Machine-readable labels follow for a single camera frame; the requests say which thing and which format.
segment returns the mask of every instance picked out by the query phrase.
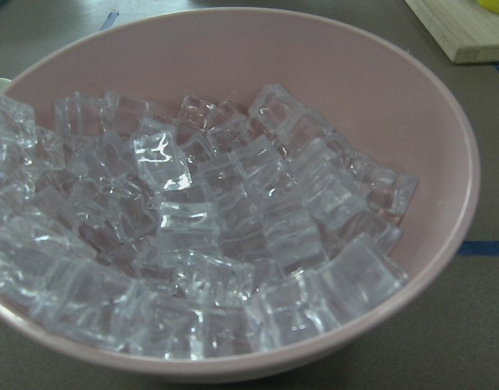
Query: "yellow container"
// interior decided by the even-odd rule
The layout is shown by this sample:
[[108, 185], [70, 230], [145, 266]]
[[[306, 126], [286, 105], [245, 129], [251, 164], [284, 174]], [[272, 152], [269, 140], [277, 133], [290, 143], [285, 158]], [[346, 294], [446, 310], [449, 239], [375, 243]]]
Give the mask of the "yellow container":
[[487, 10], [499, 14], [499, 0], [477, 0], [479, 4]]

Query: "gray surface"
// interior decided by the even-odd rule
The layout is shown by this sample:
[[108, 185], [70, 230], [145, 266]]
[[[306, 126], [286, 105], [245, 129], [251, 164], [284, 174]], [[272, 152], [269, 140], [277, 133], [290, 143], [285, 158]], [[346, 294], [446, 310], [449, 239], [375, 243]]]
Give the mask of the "gray surface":
[[[119, 12], [117, 26], [217, 6], [323, 15], [375, 33], [427, 65], [462, 104], [479, 143], [482, 189], [468, 239], [499, 240], [499, 75], [489, 64], [453, 65], [402, 0], [10, 0], [0, 8], [0, 76], [13, 78], [54, 50], [95, 33], [112, 11]], [[198, 387], [78, 362], [0, 322], [0, 389]], [[412, 305], [330, 357], [268, 379], [205, 388], [499, 389], [499, 258], [454, 259]]]

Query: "cutting board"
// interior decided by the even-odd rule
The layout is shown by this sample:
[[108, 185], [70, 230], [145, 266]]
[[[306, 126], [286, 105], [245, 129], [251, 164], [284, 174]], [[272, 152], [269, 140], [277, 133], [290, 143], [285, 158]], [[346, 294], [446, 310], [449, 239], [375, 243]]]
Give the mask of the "cutting board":
[[499, 61], [499, 15], [476, 0], [406, 0], [453, 63]]

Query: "pile of ice cubes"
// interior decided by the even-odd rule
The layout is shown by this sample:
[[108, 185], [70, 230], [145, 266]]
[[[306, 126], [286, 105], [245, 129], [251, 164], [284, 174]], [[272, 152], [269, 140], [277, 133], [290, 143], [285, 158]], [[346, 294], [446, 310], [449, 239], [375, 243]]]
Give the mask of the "pile of ice cubes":
[[50, 332], [163, 359], [266, 351], [398, 291], [417, 178], [268, 85], [173, 119], [107, 92], [54, 131], [0, 94], [0, 295]]

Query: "plastic bowl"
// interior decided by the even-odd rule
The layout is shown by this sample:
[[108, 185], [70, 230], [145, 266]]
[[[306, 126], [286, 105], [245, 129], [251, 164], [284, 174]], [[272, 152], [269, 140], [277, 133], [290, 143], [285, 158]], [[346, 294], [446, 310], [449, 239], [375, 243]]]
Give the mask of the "plastic bowl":
[[248, 106], [282, 84], [331, 120], [351, 143], [419, 177], [392, 259], [411, 281], [341, 328], [265, 353], [165, 361], [112, 353], [54, 336], [0, 299], [0, 317], [67, 355], [186, 382], [254, 379], [307, 364], [371, 330], [415, 299], [450, 262], [479, 195], [479, 156], [465, 114], [421, 63], [346, 24], [290, 11], [216, 8], [145, 19], [68, 46], [16, 77], [5, 93], [37, 108], [52, 128], [52, 104], [81, 91], [156, 101], [169, 115], [191, 93]]

